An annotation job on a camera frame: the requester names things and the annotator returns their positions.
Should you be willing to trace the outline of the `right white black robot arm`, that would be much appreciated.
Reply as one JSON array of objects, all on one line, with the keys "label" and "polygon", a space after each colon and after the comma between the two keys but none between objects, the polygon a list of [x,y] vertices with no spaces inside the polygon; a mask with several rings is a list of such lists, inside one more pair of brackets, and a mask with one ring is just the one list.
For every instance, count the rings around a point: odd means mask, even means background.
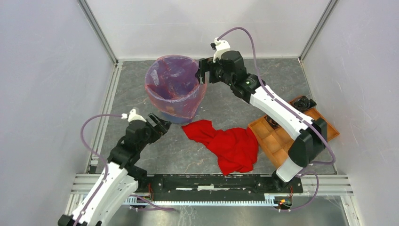
[{"label": "right white black robot arm", "polygon": [[195,74],[200,83],[205,83],[206,73],[210,83],[228,85],[236,97],[262,110],[293,139],[288,158],[273,173],[271,180],[275,191],[286,191],[291,180],[326,148],[327,122],[301,113],[275,94],[257,75],[248,73],[238,51],[227,51],[217,59],[200,59]]}]

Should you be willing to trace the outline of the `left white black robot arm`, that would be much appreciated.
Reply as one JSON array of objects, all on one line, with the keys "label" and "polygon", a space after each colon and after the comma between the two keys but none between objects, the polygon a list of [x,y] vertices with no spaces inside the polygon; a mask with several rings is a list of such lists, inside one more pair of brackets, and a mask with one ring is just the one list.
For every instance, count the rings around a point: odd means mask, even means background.
[{"label": "left white black robot arm", "polygon": [[129,113],[113,115],[128,121],[126,133],[111,150],[107,159],[99,156],[83,137],[84,128],[97,116],[89,118],[80,129],[83,145],[103,162],[104,169],[85,199],[71,215],[62,215],[59,226],[106,226],[123,202],[135,191],[142,192],[148,186],[147,171],[135,164],[142,150],[165,135],[171,122],[154,114],[148,116],[152,125],[132,109]]}]

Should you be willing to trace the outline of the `red translucent trash bag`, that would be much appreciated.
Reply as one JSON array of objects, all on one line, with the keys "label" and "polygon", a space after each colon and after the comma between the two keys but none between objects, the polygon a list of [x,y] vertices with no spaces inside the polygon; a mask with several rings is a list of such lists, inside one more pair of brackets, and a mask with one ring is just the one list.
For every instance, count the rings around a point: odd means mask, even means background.
[{"label": "red translucent trash bag", "polygon": [[144,88],[151,103],[177,117],[192,118],[202,102],[207,84],[199,84],[195,74],[198,61],[188,56],[159,57],[145,75]]}]

